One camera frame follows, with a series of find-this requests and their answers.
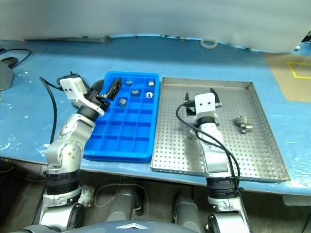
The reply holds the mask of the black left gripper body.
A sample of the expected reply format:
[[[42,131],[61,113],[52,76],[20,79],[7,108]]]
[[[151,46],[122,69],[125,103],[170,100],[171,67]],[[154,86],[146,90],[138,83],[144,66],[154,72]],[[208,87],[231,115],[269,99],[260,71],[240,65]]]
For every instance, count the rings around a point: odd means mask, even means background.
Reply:
[[[105,94],[100,94],[97,90],[90,89],[85,94],[85,98],[100,108],[109,108],[110,102],[107,101]]]

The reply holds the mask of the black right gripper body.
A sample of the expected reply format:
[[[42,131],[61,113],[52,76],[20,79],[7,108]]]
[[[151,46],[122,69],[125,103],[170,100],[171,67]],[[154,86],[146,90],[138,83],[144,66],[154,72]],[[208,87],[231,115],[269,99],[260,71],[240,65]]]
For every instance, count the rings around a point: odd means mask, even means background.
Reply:
[[[195,116],[196,115],[195,101],[185,102],[185,109],[187,116]]]

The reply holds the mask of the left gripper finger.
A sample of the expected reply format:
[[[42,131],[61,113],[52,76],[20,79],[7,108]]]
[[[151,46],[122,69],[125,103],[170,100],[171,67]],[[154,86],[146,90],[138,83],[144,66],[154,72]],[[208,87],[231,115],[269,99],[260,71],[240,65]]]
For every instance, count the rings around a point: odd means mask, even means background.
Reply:
[[[92,85],[91,89],[95,91],[101,91],[103,89],[103,85],[104,85],[104,79],[101,79],[101,80],[96,81]]]
[[[107,98],[113,100],[121,88],[121,78],[116,78],[107,91]]]

